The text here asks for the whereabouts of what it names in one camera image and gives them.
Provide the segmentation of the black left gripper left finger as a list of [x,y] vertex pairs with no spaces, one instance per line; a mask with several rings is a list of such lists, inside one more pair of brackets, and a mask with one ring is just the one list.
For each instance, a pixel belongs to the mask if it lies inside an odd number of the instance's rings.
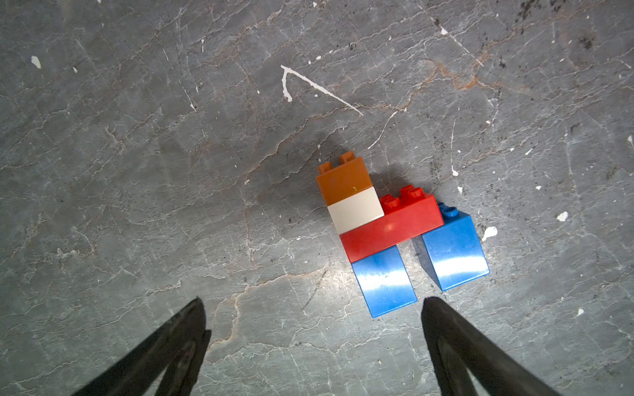
[[159,376],[156,394],[191,394],[210,340],[204,304],[196,298],[75,394],[143,395]]

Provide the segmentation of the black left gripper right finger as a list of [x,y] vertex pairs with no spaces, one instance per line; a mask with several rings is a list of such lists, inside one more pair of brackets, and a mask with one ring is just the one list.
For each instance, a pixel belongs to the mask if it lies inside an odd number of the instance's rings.
[[490,395],[558,394],[439,297],[424,300],[421,320],[442,395],[476,395],[472,378]]

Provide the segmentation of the blue lego brick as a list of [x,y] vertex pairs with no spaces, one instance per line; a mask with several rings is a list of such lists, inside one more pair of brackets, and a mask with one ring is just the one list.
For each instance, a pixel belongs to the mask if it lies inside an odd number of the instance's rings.
[[353,263],[352,269],[373,318],[418,301],[396,246]]
[[424,247],[442,291],[490,274],[475,225],[469,214],[438,203],[444,224],[422,235]]

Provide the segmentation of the red long lego brick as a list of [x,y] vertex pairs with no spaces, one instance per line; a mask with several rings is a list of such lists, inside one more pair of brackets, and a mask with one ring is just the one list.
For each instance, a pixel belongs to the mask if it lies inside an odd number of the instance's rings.
[[444,225],[435,197],[411,185],[380,199],[384,216],[340,235],[351,263]]

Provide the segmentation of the white lego brick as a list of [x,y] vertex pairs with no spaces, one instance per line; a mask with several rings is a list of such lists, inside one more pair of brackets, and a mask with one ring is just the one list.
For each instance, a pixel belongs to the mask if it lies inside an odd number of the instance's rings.
[[328,211],[338,234],[344,234],[384,216],[374,187],[328,206]]

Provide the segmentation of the orange lego brick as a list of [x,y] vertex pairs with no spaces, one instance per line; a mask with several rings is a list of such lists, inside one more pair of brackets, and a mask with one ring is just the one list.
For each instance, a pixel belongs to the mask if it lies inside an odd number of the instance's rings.
[[330,161],[318,166],[315,178],[327,206],[372,187],[371,178],[362,157],[353,151],[343,154],[340,165],[334,167]]

